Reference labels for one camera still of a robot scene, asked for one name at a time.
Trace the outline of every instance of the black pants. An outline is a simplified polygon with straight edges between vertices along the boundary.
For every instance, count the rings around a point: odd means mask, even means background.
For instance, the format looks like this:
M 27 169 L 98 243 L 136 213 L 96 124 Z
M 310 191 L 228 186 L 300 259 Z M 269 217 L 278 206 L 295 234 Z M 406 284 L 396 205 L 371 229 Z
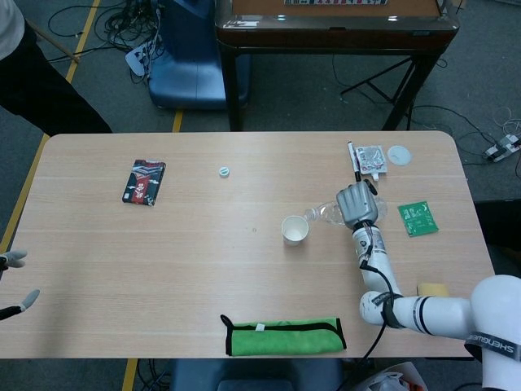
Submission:
M 47 62 L 25 24 L 21 43 L 0 60 L 0 106 L 45 133 L 111 133 L 107 122 Z

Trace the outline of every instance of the table leg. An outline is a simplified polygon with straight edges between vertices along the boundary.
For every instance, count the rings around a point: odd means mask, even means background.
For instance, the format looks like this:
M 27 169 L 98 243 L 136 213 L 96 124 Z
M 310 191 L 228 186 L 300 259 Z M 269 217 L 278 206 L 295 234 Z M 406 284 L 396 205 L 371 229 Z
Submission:
M 221 50 L 222 79 L 225 83 L 226 107 L 228 109 L 228 121 L 231 132 L 242 131 L 239 85 L 237 82 L 237 65 L 235 53 L 229 50 Z
M 436 65 L 436 61 L 439 57 L 440 55 L 413 56 L 413 73 L 401 91 L 400 96 L 397 97 L 391 114 L 389 114 L 389 117 L 385 121 L 382 130 L 396 130 L 396 127 L 400 124 L 401 119 L 404 117 L 410 104 L 414 101 L 414 98 L 416 98 L 416 94 L 420 91 L 420 88 L 422 88 L 423 83 Z

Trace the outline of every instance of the green card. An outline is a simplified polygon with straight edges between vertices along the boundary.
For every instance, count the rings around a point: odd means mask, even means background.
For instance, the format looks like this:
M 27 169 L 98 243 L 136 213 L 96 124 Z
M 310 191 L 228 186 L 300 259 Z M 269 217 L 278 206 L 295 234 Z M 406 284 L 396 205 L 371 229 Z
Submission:
M 398 207 L 398 210 L 409 236 L 420 236 L 438 231 L 438 226 L 426 201 L 402 205 Z

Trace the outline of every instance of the green packet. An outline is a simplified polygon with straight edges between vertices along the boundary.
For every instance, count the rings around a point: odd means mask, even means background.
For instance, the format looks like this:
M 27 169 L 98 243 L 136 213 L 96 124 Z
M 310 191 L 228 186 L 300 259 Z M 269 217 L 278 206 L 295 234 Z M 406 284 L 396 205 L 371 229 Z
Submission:
M 401 219 L 409 236 L 420 236 L 438 231 L 429 205 L 426 201 L 398 207 Z
M 233 324 L 221 315 L 221 320 L 229 356 L 320 354 L 347 348 L 339 318 Z

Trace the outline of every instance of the yellow line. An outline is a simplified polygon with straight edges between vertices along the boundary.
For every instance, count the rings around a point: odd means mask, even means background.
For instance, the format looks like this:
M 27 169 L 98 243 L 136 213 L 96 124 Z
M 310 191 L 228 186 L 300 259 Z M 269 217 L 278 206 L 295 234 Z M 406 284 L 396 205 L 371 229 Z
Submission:
M 132 391 L 134 389 L 134 377 L 136 377 L 136 369 L 138 368 L 138 359 L 129 358 L 125 369 L 125 377 L 123 378 L 123 386 L 121 391 Z
M 0 253 L 4 253 L 5 251 L 7 251 L 12 236 L 15 233 L 16 224 L 18 223 L 18 219 L 22 214 L 22 209 L 24 208 L 25 200 L 27 199 L 27 194 L 29 193 L 29 189 L 31 188 L 31 184 L 33 183 L 34 172 L 36 171 L 36 168 L 38 166 L 38 161 L 40 160 L 40 155 L 42 154 L 43 146 L 45 145 L 48 139 L 49 136 L 44 134 L 42 140 L 40 141 L 40 145 L 38 146 L 33 163 L 31 164 L 31 168 L 29 169 L 27 178 L 25 179 L 24 185 L 22 186 L 22 190 L 20 191 L 20 195 L 18 196 L 18 200 L 16 201 L 11 218 L 7 223 L 6 231 L 3 233 L 2 242 L 0 242 Z
M 92 2 L 92 7 L 99 6 L 100 0 L 94 0 Z M 89 16 L 87 16 L 87 20 L 85 21 L 85 27 L 83 28 L 83 34 L 80 37 L 80 41 L 78 42 L 78 46 L 76 46 L 76 50 L 74 53 L 82 51 L 85 47 L 85 43 L 87 42 L 87 37 L 89 36 L 90 28 L 92 27 L 92 22 L 94 22 L 94 16 L 96 15 L 96 11 L 98 8 L 90 8 Z M 72 82 L 72 77 L 74 76 L 74 72 L 76 71 L 78 64 L 75 61 L 71 62 L 71 66 L 68 67 L 67 76 L 65 77 L 69 83 Z
M 176 110 L 176 116 L 173 118 L 173 126 L 172 126 L 172 131 L 174 133 L 179 133 L 181 131 L 181 123 L 182 123 L 182 110 Z

